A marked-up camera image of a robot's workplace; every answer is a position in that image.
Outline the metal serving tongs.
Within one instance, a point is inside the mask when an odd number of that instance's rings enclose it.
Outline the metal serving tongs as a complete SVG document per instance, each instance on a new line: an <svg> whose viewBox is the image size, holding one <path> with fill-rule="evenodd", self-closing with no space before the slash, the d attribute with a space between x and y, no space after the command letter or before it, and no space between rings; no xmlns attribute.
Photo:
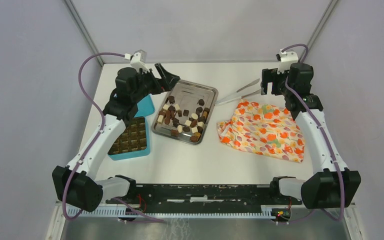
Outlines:
<svg viewBox="0 0 384 240"><path fill-rule="evenodd" d="M227 96L218 99L215 102L215 106L221 106L236 100L244 99L246 97L259 95L261 93L261 79L255 79L254 81L242 86L238 90L228 94Z"/></svg>

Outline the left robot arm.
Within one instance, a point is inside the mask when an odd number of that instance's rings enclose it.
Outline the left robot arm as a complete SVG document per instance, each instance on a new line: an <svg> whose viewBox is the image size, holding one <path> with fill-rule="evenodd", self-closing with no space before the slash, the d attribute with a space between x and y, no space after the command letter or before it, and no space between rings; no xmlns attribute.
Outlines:
<svg viewBox="0 0 384 240"><path fill-rule="evenodd" d="M133 203L137 190L135 181L124 176L96 181L97 172L116 139L132 123L138 103L149 95L170 92L180 77L168 72L160 63L152 70L124 67L117 72L115 88L105 105L101 123L82 150L66 166L56 166L51 176L57 198L64 204L84 212L93 212L102 202L119 197L125 204Z"/></svg>

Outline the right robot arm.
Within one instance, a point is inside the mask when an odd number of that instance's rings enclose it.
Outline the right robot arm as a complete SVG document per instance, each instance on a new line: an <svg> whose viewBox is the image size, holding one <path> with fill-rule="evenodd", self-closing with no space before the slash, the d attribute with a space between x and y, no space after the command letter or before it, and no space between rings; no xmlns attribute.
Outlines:
<svg viewBox="0 0 384 240"><path fill-rule="evenodd" d="M282 204L289 197L302 201L307 209L347 208L361 183L357 170L350 170L333 143L326 125L324 108L319 97L311 93L314 69L306 63L293 63L288 70L263 69L261 94L282 95L285 107L299 127L313 167L307 180L275 177L270 185L269 199Z"/></svg>

